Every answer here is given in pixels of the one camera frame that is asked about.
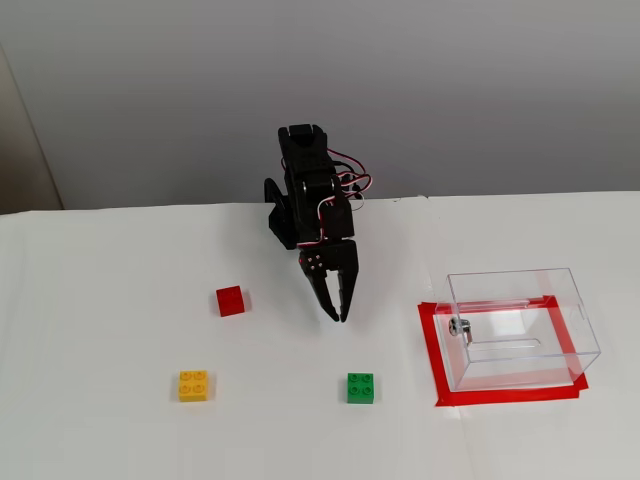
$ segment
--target clear plastic box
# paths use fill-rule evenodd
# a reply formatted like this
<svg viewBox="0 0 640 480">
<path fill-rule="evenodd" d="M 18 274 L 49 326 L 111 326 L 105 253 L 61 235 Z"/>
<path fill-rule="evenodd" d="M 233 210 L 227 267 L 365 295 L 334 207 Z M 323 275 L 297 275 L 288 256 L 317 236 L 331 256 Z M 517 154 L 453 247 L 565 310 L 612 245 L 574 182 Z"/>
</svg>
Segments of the clear plastic box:
<svg viewBox="0 0 640 480">
<path fill-rule="evenodd" d="M 569 385 L 600 355 L 568 268 L 449 275 L 437 300 L 451 391 Z"/>
</svg>

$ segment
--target metal screw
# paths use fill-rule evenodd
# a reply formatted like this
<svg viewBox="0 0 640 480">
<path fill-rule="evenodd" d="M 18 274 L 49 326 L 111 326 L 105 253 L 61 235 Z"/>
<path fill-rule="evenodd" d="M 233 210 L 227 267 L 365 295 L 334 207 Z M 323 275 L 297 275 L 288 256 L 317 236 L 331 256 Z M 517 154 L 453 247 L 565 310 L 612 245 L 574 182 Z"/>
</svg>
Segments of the metal screw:
<svg viewBox="0 0 640 480">
<path fill-rule="evenodd" d="M 471 333 L 471 323 L 469 320 L 461 318 L 460 321 L 458 321 L 455 317 L 451 318 L 451 320 L 449 320 L 449 333 L 455 337 L 463 332 Z"/>
</svg>

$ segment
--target white table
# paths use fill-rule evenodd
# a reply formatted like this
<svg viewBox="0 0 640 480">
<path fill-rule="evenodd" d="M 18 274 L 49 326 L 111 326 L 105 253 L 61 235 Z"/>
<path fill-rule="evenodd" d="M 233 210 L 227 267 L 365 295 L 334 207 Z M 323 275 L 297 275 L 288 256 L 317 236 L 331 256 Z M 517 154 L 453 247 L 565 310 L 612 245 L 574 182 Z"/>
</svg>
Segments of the white table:
<svg viewBox="0 0 640 480">
<path fill-rule="evenodd" d="M 267 205 L 0 217 L 0 478 L 637 478 L 640 195 L 368 201 L 349 320 Z M 435 408 L 416 305 L 447 273 L 569 266 L 603 354 L 575 401 Z M 220 318 L 215 290 L 250 311 Z M 177 402 L 180 370 L 215 396 Z M 373 372 L 374 405 L 344 403 Z"/>
</svg>

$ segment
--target white wall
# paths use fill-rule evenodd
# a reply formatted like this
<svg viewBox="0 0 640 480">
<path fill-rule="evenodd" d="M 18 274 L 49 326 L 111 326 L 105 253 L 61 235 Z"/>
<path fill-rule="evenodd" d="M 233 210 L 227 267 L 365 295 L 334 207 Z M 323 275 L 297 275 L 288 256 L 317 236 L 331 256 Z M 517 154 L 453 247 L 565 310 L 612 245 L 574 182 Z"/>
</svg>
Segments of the white wall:
<svg viewBox="0 0 640 480">
<path fill-rule="evenodd" d="M 636 0 L 3 0 L 68 207 L 260 200 L 315 122 L 373 196 L 640 189 Z"/>
<path fill-rule="evenodd" d="M 55 185 L 0 47 L 0 214 L 60 207 Z"/>
</svg>

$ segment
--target lego brick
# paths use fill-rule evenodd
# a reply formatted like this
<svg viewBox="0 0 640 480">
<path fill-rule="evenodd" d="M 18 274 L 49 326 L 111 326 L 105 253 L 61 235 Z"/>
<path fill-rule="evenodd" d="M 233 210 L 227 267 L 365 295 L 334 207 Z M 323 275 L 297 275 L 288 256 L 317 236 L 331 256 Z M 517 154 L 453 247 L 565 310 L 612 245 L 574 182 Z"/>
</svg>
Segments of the lego brick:
<svg viewBox="0 0 640 480">
<path fill-rule="evenodd" d="M 240 287 L 236 286 L 216 290 L 216 296 L 218 297 L 218 307 L 220 308 L 221 317 L 244 313 L 244 302 L 242 300 Z"/>
<path fill-rule="evenodd" d="M 347 376 L 347 402 L 373 403 L 373 373 L 350 373 Z"/>
<path fill-rule="evenodd" d="M 206 370 L 180 372 L 178 398 L 181 402 L 204 402 L 209 393 Z"/>
</svg>

